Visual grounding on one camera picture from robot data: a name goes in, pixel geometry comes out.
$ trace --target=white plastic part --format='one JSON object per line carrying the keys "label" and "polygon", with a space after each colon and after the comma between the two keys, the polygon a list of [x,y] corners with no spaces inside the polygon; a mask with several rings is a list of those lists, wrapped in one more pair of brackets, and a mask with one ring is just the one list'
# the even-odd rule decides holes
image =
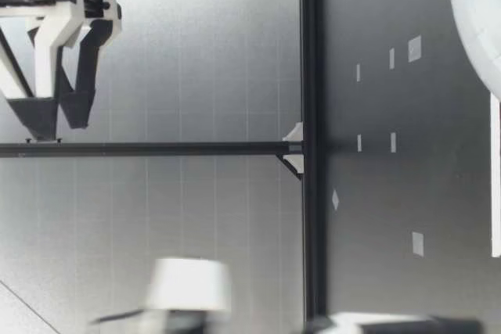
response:
{"label": "white plastic part", "polygon": [[211,260],[157,260],[146,307],[150,310],[228,314],[231,311],[228,269]]}
{"label": "white plastic part", "polygon": [[451,0],[463,46],[478,76],[501,99],[501,0]]}
{"label": "white plastic part", "polygon": [[501,257],[501,121],[499,100],[491,95],[492,256]]}
{"label": "white plastic part", "polygon": [[[294,129],[283,138],[287,142],[302,142],[303,141],[303,124],[296,123]],[[305,157],[303,155],[284,156],[284,160],[289,162],[298,174],[305,173]]]}
{"label": "white plastic part", "polygon": [[[84,0],[77,0],[76,3],[57,2],[55,5],[5,7],[0,9],[0,17],[27,17],[33,25],[35,25],[34,18],[43,17],[38,24],[39,29],[34,40],[35,94],[38,98],[53,97],[56,90],[58,49],[68,43],[84,23]],[[4,68],[8,68],[9,64],[5,63],[4,56],[0,57]],[[24,98],[25,95],[19,96],[19,94],[19,92],[4,91],[8,99]]]}

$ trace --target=black metal rod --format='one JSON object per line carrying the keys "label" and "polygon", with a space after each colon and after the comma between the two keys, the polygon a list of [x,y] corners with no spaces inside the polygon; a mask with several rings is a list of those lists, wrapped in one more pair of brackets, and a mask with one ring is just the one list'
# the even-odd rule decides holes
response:
{"label": "black metal rod", "polygon": [[324,103],[318,58],[323,0],[301,0],[301,89],[305,132],[303,236],[305,318],[327,314],[327,215]]}
{"label": "black metal rod", "polygon": [[300,142],[0,144],[0,158],[80,156],[275,156],[301,154]]}

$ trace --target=white round object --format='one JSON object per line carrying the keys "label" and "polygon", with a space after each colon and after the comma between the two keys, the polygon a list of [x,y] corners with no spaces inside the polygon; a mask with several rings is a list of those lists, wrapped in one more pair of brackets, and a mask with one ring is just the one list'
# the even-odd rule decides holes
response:
{"label": "white round object", "polygon": [[451,0],[463,46],[478,76],[501,99],[501,0]]}

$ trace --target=white vertical strip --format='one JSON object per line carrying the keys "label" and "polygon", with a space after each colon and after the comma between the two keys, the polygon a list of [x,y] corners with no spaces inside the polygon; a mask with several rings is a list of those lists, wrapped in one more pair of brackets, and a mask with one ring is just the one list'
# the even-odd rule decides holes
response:
{"label": "white vertical strip", "polygon": [[362,135],[357,135],[357,151],[362,152]]}
{"label": "white vertical strip", "polygon": [[422,56],[422,38],[417,36],[409,41],[409,63],[421,59]]}
{"label": "white vertical strip", "polygon": [[396,153],[397,152],[397,134],[394,132],[391,133],[390,140],[391,140],[391,152]]}
{"label": "white vertical strip", "polygon": [[501,257],[501,120],[499,101],[491,94],[492,256]]}
{"label": "white vertical strip", "polygon": [[395,49],[390,50],[390,70],[395,69]]}
{"label": "white vertical strip", "polygon": [[413,232],[413,253],[424,257],[424,235],[419,232]]}

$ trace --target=white blurry object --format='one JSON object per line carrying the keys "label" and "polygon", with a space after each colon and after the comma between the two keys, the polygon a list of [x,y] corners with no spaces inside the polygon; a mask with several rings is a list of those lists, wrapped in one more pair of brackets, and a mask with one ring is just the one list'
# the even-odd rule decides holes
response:
{"label": "white blurry object", "polygon": [[231,288],[228,269],[211,260],[157,260],[146,308],[229,313]]}
{"label": "white blurry object", "polygon": [[200,259],[160,259],[155,265],[139,332],[169,332],[172,326],[190,326],[200,317],[208,325],[218,324],[227,321],[230,313],[231,285],[224,264]]}
{"label": "white blurry object", "polygon": [[478,76],[501,99],[501,0],[451,0],[461,41]]}

